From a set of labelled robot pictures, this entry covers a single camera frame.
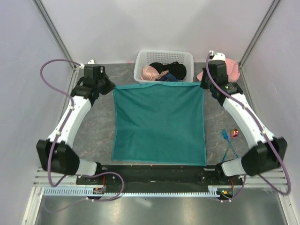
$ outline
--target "white basket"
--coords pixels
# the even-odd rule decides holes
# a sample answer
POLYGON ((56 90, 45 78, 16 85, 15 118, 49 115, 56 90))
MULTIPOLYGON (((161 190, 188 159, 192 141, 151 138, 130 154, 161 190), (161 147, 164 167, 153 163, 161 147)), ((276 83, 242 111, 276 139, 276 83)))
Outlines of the white basket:
POLYGON ((139 83, 158 82, 145 81, 141 79, 143 68, 153 62, 160 62, 162 64, 170 64, 172 62, 179 62, 187 69, 187 75, 184 82, 193 82, 194 78, 194 60, 191 53, 163 51, 163 50, 143 50, 137 55, 135 62, 134 79, 139 83))

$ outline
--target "pink fabric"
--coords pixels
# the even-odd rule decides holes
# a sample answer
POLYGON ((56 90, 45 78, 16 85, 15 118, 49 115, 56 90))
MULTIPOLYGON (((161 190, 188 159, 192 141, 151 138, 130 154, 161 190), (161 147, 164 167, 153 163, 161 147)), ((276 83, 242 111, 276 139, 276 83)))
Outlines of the pink fabric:
POLYGON ((158 71, 152 67, 152 66, 145 66, 142 69, 142 75, 141 75, 141 79, 145 80, 145 81, 154 81, 156 79, 160 79, 161 77, 163 77, 164 75, 166 75, 169 71, 163 71, 161 72, 161 74, 158 73, 158 71))
MULTIPOLYGON (((231 59, 225 59, 226 70, 228 74, 229 82, 237 82, 240 77, 239 65, 236 61, 231 59)), ((201 81, 203 75, 203 71, 197 75, 197 79, 201 81)))

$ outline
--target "marble surface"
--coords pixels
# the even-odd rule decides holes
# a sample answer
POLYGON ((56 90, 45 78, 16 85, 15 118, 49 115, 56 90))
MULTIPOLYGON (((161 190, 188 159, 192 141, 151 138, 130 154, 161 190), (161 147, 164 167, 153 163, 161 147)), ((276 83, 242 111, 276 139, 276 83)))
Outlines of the marble surface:
MULTIPOLYGON (((109 78, 116 85, 133 84, 134 64, 104 64, 109 78)), ((194 80, 202 71, 204 63, 194 64, 194 80)), ((237 82, 246 93, 243 78, 237 82)), ((205 92, 204 103, 205 139, 207 151, 207 163, 217 164, 222 161, 228 147, 228 142, 223 138, 221 130, 225 128, 229 134, 232 129, 238 129, 237 124, 230 114, 213 99, 210 92, 205 92)), ((76 134, 73 149, 79 157, 86 160, 97 161, 101 164, 137 164, 130 162, 112 161, 113 142, 115 136, 115 110, 113 92, 100 96, 94 106, 83 119, 76 134)), ((240 131, 237 139, 233 140, 237 154, 243 156, 248 151, 247 141, 240 131)), ((227 159, 235 158, 232 150, 229 151, 227 159)))

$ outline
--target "teal cloth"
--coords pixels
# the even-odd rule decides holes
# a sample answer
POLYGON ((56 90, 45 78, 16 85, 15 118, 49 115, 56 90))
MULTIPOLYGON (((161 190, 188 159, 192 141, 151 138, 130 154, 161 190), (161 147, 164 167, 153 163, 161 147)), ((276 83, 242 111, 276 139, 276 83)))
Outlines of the teal cloth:
POLYGON ((151 82, 114 91, 117 161, 207 164, 200 83, 151 82))

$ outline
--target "black cloth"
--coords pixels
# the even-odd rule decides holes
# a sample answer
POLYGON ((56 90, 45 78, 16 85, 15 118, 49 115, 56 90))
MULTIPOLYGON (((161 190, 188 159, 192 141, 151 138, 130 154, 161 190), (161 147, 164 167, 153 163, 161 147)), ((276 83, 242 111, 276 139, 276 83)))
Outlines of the black cloth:
POLYGON ((179 62, 173 62, 167 65, 163 65, 159 62, 153 62, 149 66, 155 68, 159 73, 169 70, 170 74, 172 74, 177 80, 183 80, 187 75, 186 67, 179 62))

